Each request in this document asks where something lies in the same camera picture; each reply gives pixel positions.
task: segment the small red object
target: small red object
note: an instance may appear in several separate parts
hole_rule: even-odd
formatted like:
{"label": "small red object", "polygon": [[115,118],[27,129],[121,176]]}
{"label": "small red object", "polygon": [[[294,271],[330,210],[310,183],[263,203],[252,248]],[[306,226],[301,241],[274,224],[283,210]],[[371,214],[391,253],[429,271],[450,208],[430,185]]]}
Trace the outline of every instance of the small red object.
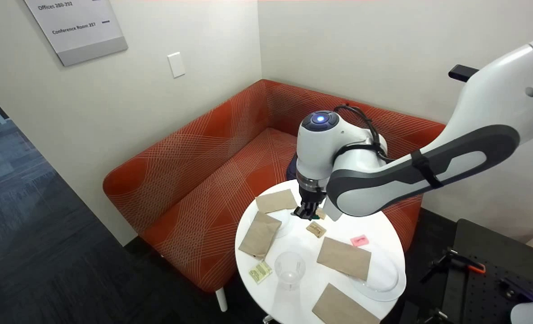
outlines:
{"label": "small red object", "polygon": [[362,246],[362,244],[367,244],[367,242],[369,242],[369,237],[367,235],[351,237],[351,244],[353,246]]}

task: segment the white wall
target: white wall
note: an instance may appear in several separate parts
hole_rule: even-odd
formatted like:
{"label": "white wall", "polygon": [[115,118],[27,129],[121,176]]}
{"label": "white wall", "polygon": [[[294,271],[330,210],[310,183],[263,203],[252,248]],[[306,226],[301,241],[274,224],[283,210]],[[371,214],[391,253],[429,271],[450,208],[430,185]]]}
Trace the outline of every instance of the white wall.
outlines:
{"label": "white wall", "polygon": [[[126,242],[110,169],[261,77],[256,0],[110,0],[128,50],[63,68],[23,0],[0,0],[0,106]],[[166,53],[187,75],[173,79]]]}
{"label": "white wall", "polygon": [[[528,0],[259,0],[263,75],[448,120],[456,64],[533,39]],[[501,167],[430,192],[425,206],[502,233],[533,233],[533,142]]]}

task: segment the red couch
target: red couch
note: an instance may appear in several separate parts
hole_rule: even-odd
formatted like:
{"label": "red couch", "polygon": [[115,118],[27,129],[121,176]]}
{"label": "red couch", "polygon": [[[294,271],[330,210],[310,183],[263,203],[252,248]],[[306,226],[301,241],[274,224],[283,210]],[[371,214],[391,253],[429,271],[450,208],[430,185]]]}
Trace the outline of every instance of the red couch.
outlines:
{"label": "red couch", "polygon": [[[299,122],[346,98],[274,80],[258,80],[113,169],[104,192],[155,250],[203,291],[236,271],[234,232],[245,206],[283,181]],[[389,142],[389,156],[429,143],[443,124],[389,109],[362,107]],[[385,208],[409,248],[421,197]]]}

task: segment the couch backrest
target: couch backrest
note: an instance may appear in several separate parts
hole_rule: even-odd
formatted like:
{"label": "couch backrest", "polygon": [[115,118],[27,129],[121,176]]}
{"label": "couch backrest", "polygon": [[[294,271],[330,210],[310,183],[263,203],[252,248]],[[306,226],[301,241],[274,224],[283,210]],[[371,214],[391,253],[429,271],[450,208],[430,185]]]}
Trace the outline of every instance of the couch backrest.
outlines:
{"label": "couch backrest", "polygon": [[[310,111],[344,102],[335,95],[258,80],[115,167],[103,188],[140,233],[267,125],[295,134]],[[389,156],[411,152],[443,129],[443,124],[427,118],[349,104],[373,118],[389,142]]]}
{"label": "couch backrest", "polygon": [[265,82],[254,82],[113,169],[106,196],[142,232],[270,124]]}

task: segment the couch cushion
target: couch cushion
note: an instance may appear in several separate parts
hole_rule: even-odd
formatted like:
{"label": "couch cushion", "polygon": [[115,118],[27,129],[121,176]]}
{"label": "couch cushion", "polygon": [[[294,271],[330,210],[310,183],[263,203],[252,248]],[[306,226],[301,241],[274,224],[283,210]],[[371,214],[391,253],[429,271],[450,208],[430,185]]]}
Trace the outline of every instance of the couch cushion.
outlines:
{"label": "couch cushion", "polygon": [[234,273],[234,233],[247,205],[285,181],[297,138],[267,127],[140,235],[205,291]]}

